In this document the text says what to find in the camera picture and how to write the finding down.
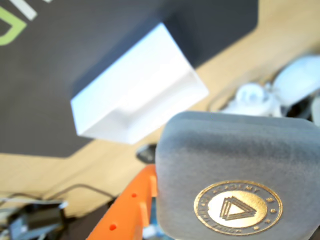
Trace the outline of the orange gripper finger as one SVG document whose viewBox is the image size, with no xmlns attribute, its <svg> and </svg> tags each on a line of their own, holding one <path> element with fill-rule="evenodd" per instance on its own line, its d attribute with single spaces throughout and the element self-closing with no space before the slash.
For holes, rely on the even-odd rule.
<svg viewBox="0 0 320 240">
<path fill-rule="evenodd" d="M 158 194 L 154 164 L 147 165 L 117 197 L 88 240 L 141 240 L 150 224 L 152 199 Z"/>
</svg>

